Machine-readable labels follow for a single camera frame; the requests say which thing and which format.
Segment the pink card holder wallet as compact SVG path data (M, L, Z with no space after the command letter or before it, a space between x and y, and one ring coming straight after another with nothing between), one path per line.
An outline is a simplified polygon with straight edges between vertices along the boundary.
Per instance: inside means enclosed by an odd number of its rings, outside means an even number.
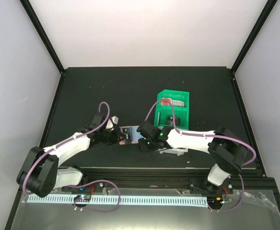
M143 136L137 132L139 126L121 126L120 132L123 134L124 138L119 142L120 145L130 145L138 144L139 139Z

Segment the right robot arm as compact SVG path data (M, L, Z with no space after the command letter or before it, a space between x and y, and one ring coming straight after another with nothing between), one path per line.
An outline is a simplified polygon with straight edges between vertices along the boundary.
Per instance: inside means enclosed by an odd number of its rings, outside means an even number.
M158 128L144 121L136 131L142 135L139 139L142 152L196 150L209 154L214 165L206 179L191 183L202 194L220 193L223 183L231 175L240 174L248 152L244 142L223 127L215 131L197 132L178 130L174 126Z

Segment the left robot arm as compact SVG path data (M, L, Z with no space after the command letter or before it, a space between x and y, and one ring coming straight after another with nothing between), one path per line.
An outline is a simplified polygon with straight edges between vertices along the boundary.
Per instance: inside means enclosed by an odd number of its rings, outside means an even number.
M118 127L119 118L98 112L93 121L71 137L49 147L35 146L17 175L17 184L26 192L46 197L54 189L73 186L78 191L89 187L89 179L77 166L60 166L76 154L99 144L112 145L123 140Z

